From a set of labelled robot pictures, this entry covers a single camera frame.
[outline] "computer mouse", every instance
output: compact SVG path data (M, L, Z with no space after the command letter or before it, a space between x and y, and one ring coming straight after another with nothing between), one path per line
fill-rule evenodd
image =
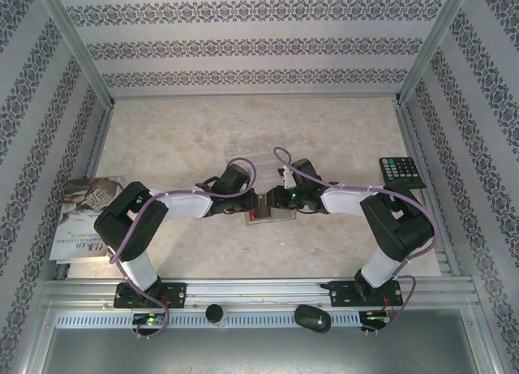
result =
M295 322L317 333L327 333L332 327L332 317L318 307L299 305L294 313Z

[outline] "small black cap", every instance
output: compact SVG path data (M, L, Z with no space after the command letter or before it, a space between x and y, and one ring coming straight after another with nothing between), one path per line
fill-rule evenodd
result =
M224 309L220 305L213 303L205 311L205 317L210 323L215 324L223 319Z

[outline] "patterned wallpaper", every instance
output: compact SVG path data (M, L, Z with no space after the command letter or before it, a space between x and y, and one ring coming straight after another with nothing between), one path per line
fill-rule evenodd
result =
M62 0L112 95L396 93L444 0Z
M465 0L407 102L505 372L519 372L518 12L519 0Z
M104 108L40 0L0 8L0 373L34 315L63 186L83 177Z

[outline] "book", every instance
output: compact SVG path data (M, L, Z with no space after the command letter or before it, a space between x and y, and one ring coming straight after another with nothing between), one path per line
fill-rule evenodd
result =
M66 185L50 260L58 264L108 261L94 221L119 193L118 178L72 179Z

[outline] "marble floor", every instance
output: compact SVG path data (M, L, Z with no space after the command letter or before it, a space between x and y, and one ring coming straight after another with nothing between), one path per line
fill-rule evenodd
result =
M225 169L224 147L281 136L328 181L383 184L378 159L405 156L389 98L204 98L118 101L97 176L163 190ZM363 217L297 215L246 226L243 214L162 224L148 253L162 277L352 277L376 249ZM403 273L438 276L432 251ZM108 262L73 264L69 277L120 277Z

